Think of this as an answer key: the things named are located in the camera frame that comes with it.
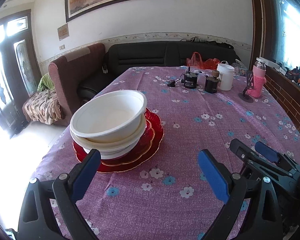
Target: brown tile wall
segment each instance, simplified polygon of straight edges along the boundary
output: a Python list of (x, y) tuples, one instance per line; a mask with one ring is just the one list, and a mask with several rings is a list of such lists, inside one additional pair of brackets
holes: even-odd
[(300, 132), (300, 88), (281, 73), (267, 67), (264, 87), (286, 111)]

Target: stand base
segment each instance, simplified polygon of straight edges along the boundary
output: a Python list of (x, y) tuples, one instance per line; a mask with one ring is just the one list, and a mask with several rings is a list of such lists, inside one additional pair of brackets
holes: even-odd
[(241, 98), (243, 101), (245, 101), (247, 103), (253, 103), (254, 102), (254, 100), (251, 96), (249, 96), (247, 94), (243, 95), (243, 92), (239, 93), (238, 96), (239, 96), (239, 98)]

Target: brown knob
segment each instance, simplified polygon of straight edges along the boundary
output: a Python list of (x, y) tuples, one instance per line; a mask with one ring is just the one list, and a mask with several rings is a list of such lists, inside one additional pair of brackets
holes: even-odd
[(220, 72), (218, 70), (212, 70), (213, 77), (217, 78), (217, 77), (219, 77), (219, 75), (220, 75)]

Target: blue gripper pad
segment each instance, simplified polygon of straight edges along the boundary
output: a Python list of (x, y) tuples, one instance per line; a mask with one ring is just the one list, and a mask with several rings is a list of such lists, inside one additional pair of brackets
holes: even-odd
[(91, 154), (92, 151), (95, 151), (94, 155), (85, 164), (82, 171), (79, 173), (78, 177), (73, 182), (72, 195), (70, 197), (72, 203), (75, 203), (78, 200), (83, 199), (84, 194), (86, 193), (94, 175), (96, 174), (100, 166), (101, 163), (100, 152), (98, 150), (91, 150), (89, 154)]
[(255, 149), (258, 153), (260, 153), (263, 157), (265, 157), (272, 163), (275, 163), (279, 160), (277, 152), (267, 145), (263, 144), (262, 142), (257, 142), (255, 145)]
[(230, 197), (231, 173), (223, 164), (218, 163), (208, 150), (199, 152), (198, 163), (216, 198), (226, 204)]

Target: green cloth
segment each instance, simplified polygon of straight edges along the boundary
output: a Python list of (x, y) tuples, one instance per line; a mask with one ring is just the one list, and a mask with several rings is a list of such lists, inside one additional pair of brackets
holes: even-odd
[(55, 88), (54, 83), (51, 80), (49, 73), (42, 76), (42, 78), (39, 82), (37, 91), (42, 92), (46, 88), (51, 89), (51, 90)]

